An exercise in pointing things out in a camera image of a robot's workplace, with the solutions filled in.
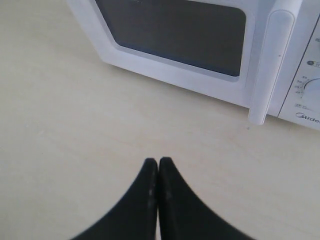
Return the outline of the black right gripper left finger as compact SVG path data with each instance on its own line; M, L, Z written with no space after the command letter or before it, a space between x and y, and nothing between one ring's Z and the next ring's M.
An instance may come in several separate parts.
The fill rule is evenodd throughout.
M123 197L75 240L154 240L157 226L158 165L147 158Z

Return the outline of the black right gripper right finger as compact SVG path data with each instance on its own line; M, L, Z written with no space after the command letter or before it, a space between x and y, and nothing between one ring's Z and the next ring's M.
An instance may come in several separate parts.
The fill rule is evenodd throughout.
M189 187L170 157L159 161L158 213L163 240L249 240Z

